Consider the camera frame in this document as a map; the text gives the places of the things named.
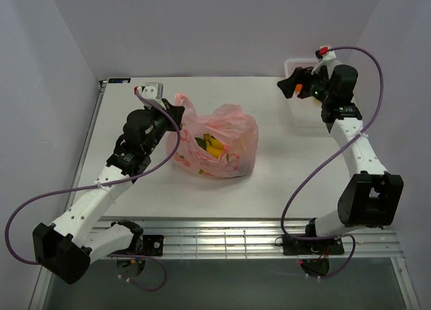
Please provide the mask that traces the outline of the fake banana bunch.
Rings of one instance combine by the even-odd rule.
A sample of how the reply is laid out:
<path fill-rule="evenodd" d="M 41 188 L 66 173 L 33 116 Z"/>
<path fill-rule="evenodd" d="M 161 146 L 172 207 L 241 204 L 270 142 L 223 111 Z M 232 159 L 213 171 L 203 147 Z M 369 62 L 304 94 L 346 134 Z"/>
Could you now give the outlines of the fake banana bunch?
<path fill-rule="evenodd" d="M 224 153 L 225 147 L 223 143 L 209 133 L 204 133 L 201 137 L 195 137 L 198 146 L 212 155 L 216 159 L 220 159 Z"/>

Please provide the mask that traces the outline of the pink plastic bag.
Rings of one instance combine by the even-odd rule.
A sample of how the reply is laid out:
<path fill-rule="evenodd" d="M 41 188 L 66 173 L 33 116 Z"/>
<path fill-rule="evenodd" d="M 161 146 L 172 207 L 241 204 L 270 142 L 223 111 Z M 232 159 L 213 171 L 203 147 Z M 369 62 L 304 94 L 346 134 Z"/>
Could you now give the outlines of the pink plastic bag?
<path fill-rule="evenodd" d="M 229 179 L 249 176 L 255 167 L 259 128 L 239 105 L 223 104 L 210 115 L 198 115 L 186 94 L 175 95 L 185 108 L 180 134 L 166 139 L 166 153 L 180 144 L 172 163 L 194 175 Z"/>

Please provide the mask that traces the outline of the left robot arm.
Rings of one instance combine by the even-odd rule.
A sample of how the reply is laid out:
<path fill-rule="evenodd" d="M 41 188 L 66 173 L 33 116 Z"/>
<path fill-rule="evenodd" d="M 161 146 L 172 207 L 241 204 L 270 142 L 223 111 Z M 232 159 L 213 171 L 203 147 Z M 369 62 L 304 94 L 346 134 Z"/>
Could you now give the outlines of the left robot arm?
<path fill-rule="evenodd" d="M 143 253 L 143 229 L 128 220 L 115 221 L 110 228 L 91 230 L 115 200 L 128 190 L 150 165 L 150 155 L 167 131 L 180 129 L 185 108 L 162 105 L 128 114 L 95 187 L 87 190 L 50 225 L 40 223 L 32 233 L 35 258 L 68 284 L 76 283 L 90 264 L 110 255 Z"/>

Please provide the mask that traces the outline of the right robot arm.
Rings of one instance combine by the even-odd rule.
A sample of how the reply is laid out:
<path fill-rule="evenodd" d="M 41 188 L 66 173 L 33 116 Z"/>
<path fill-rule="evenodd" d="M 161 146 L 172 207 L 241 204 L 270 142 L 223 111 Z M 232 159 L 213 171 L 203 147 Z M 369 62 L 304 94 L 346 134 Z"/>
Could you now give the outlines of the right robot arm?
<path fill-rule="evenodd" d="M 391 174 L 377 158 L 365 134 L 359 108 L 353 101 L 358 72 L 349 65 L 337 65 L 332 72 L 321 67 L 297 67 L 290 77 L 278 82 L 286 98 L 296 86 L 299 98 L 315 98 L 321 103 L 321 119 L 337 142 L 350 174 L 337 207 L 312 219 L 299 236 L 306 250 L 320 254 L 328 239 L 340 237 L 355 228 L 384 227 L 393 223 L 404 187 L 400 175 Z"/>

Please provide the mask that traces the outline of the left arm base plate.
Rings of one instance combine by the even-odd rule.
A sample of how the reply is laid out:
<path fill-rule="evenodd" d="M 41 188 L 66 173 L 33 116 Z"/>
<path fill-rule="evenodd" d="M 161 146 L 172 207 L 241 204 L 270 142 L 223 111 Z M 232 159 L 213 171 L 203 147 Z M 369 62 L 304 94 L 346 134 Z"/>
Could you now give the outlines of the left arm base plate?
<path fill-rule="evenodd" d="M 113 252 L 113 255 L 162 256 L 164 253 L 164 235 L 143 235 L 138 250 L 124 249 Z"/>

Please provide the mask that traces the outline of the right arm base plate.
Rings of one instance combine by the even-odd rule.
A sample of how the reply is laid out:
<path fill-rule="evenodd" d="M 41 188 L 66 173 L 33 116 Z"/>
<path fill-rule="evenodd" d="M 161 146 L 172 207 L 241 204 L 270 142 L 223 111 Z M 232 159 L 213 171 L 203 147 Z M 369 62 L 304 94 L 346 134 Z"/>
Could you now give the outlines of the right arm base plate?
<path fill-rule="evenodd" d="M 282 235 L 284 255 L 343 255 L 344 248 L 341 239 L 300 240 L 292 235 Z"/>

